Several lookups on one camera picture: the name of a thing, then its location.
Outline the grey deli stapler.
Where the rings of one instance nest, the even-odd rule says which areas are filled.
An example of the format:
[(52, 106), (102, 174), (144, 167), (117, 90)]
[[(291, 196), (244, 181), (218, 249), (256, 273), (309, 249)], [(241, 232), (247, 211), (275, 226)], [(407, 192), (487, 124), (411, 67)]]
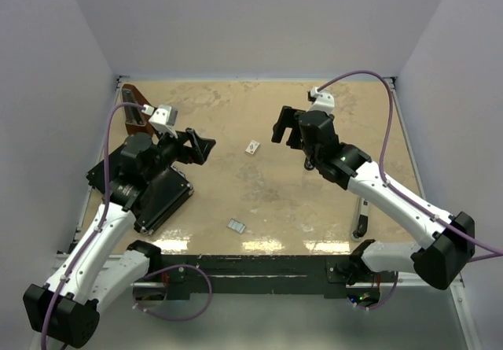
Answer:
[(369, 225), (369, 202), (362, 197), (357, 199), (355, 214), (353, 218), (353, 227), (351, 237), (355, 241), (361, 241), (367, 231)]

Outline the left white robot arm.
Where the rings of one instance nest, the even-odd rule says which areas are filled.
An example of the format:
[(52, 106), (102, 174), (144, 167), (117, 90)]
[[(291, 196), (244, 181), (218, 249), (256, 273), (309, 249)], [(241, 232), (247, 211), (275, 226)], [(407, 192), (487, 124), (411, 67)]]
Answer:
[(42, 285), (29, 285), (23, 295), (31, 328), (48, 338), (81, 348), (93, 336), (105, 307), (136, 278), (161, 276), (160, 249), (137, 244), (114, 269), (101, 269), (129, 230), (150, 235), (193, 193), (174, 163), (204, 164), (217, 142), (192, 128), (162, 134), (128, 136), (123, 144), (87, 174), (103, 194), (93, 222), (68, 258)]

